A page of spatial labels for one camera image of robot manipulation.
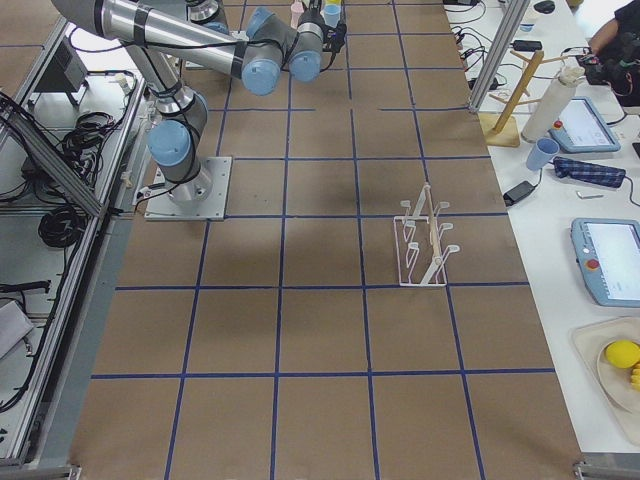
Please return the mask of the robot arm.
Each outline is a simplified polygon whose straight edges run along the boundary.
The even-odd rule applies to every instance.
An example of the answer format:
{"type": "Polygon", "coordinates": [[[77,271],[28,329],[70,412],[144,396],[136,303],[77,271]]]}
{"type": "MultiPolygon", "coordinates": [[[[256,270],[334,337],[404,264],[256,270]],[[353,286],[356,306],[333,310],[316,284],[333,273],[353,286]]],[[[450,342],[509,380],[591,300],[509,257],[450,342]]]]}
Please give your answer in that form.
{"type": "Polygon", "coordinates": [[[190,22],[205,26],[223,34],[229,34],[229,27],[222,1],[186,0],[190,22]]]}
{"type": "Polygon", "coordinates": [[[204,200],[214,180],[197,156],[207,123],[205,101],[184,83],[170,58],[236,78],[252,94],[266,96],[283,70],[300,82],[315,80],[330,41],[331,28],[318,1],[304,7],[295,27],[257,8],[244,39],[212,26],[222,14],[217,2],[188,2],[185,19],[141,1],[57,1],[54,6],[75,26],[118,41],[145,78],[161,115],[147,146],[164,177],[165,194],[176,204],[204,200]]]}

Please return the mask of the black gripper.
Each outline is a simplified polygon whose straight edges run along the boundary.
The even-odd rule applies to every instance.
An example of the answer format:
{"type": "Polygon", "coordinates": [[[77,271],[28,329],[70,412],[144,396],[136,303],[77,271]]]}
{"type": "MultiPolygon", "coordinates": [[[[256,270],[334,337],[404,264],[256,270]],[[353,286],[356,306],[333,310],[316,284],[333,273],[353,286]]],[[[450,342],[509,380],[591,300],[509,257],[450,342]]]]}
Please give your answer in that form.
{"type": "Polygon", "coordinates": [[[323,7],[322,0],[304,0],[304,9],[306,12],[320,13],[323,7]]]}

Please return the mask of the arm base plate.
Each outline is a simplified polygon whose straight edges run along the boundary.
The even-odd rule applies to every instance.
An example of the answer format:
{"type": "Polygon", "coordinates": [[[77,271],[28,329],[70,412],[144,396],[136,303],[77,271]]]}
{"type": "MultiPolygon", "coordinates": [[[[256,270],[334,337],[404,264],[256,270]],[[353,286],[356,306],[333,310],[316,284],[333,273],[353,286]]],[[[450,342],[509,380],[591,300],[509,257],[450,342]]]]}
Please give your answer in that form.
{"type": "Polygon", "coordinates": [[[189,183],[171,194],[146,202],[144,217],[149,221],[204,221],[224,219],[231,177],[231,157],[199,157],[201,170],[189,183]]]}

